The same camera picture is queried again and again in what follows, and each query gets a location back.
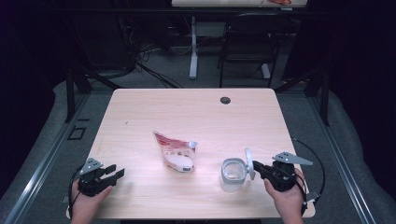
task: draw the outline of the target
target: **red and white package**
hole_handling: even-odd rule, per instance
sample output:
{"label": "red and white package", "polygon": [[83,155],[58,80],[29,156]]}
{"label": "red and white package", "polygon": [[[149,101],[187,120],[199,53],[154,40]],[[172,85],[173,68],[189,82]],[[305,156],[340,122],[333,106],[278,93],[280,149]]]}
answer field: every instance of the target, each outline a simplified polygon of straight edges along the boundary
{"label": "red and white package", "polygon": [[154,132],[163,154],[163,163],[180,173],[191,172],[195,162],[196,142],[185,142]]}

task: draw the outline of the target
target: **table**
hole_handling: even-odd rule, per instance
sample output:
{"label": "table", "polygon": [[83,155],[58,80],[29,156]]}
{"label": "table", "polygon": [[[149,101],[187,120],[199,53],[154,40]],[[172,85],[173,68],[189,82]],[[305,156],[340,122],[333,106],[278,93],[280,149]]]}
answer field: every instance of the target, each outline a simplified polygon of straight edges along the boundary
{"label": "table", "polygon": [[[265,8],[283,8],[292,9],[293,7],[305,7],[307,0],[291,0],[291,4],[281,6],[280,4],[272,3],[269,0],[172,0],[172,7],[265,7]],[[195,17],[191,20],[191,64],[190,64],[190,79],[197,78],[197,66],[198,66],[198,50],[197,50],[197,24]],[[215,32],[215,35],[211,36],[222,36],[224,24],[219,26],[219,32]],[[264,78],[270,76],[268,65],[262,66],[262,74]]]}
{"label": "table", "polygon": [[[227,105],[220,101],[229,97]],[[196,141],[195,169],[167,168],[153,131]],[[98,218],[216,219],[279,217],[256,174],[241,191],[220,187],[225,159],[271,164],[295,153],[274,91],[270,89],[120,89],[113,93],[89,157],[125,176],[101,205]],[[310,203],[304,216],[312,217]]]}

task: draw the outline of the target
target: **snack bag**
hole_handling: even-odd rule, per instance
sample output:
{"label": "snack bag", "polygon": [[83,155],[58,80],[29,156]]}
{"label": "snack bag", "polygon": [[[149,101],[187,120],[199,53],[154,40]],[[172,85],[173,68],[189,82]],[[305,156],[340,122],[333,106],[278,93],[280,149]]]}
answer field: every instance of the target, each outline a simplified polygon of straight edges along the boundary
{"label": "snack bag", "polygon": [[196,142],[170,139],[154,132],[163,154],[163,163],[180,173],[191,172],[195,162]]}

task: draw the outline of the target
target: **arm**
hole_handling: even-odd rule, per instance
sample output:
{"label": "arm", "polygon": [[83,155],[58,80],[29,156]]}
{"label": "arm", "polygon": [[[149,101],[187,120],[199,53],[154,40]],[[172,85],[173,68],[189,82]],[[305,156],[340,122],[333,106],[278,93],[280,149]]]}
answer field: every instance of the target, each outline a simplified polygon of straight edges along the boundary
{"label": "arm", "polygon": [[98,195],[94,197],[89,197],[79,193],[78,191],[78,180],[73,183],[72,188],[72,197],[73,200],[76,200],[73,204],[73,217],[72,217],[72,224],[85,224],[90,223],[95,216],[99,204],[102,200],[107,197],[107,195],[112,190],[112,187],[109,186]]}
{"label": "arm", "polygon": [[[304,179],[303,173],[295,169],[295,173]],[[303,185],[303,180],[297,177],[300,185]],[[290,190],[279,192],[274,189],[268,179],[264,179],[265,189],[268,194],[274,199],[276,211],[282,217],[285,224],[301,224],[304,223],[301,217],[301,208],[303,204],[303,195],[297,185],[294,185]]]}

